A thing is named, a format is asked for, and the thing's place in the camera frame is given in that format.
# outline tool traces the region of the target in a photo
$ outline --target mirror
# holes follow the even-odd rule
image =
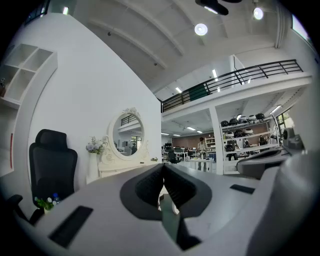
[[[142,145],[143,129],[134,114],[122,114],[113,127],[113,143],[124,156],[134,155]]]

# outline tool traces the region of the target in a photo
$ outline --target ceiling fan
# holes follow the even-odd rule
[[[222,1],[236,4],[236,3],[240,3],[242,0],[222,0]],[[220,14],[220,15],[229,14],[228,9],[224,7],[222,4],[218,3],[218,0],[195,0],[195,3],[215,14]]]

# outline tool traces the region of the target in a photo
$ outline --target white vase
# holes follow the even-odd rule
[[[86,175],[86,183],[89,184],[99,178],[97,153],[89,153],[89,169]]]

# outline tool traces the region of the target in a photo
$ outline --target ornate white mirror frame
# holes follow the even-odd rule
[[[123,114],[133,115],[141,125],[142,140],[139,149],[136,153],[126,156],[121,154],[115,147],[114,144],[114,128],[115,123],[119,117]],[[107,128],[107,135],[102,138],[103,143],[105,143],[105,148],[101,156],[101,162],[98,164],[99,173],[101,172],[114,172],[124,169],[134,169],[141,166],[150,164],[150,156],[148,151],[148,139],[145,134],[145,127],[142,118],[137,112],[135,107],[127,108],[109,123]]]

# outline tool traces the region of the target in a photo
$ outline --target blue bottle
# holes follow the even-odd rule
[[[58,197],[58,193],[54,193],[54,194],[53,194],[53,200],[56,201],[56,204],[59,204],[59,203],[60,203],[61,200],[60,200],[60,198]]]

